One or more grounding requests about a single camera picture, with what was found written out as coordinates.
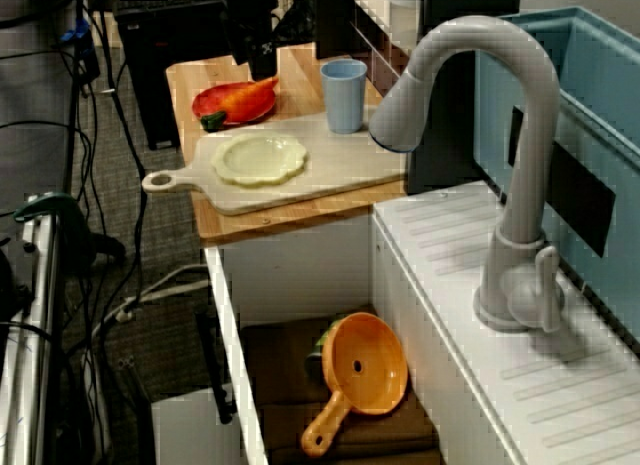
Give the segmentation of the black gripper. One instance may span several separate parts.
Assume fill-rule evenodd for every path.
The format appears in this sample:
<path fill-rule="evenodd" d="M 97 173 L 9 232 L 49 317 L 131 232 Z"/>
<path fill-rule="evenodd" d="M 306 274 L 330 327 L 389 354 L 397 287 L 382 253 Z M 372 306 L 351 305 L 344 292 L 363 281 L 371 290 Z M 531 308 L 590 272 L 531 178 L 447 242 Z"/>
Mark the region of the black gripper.
<path fill-rule="evenodd" d="M 224 0 L 223 26 L 238 64 L 249 63 L 253 80 L 277 74 L 271 14 L 277 0 Z"/>

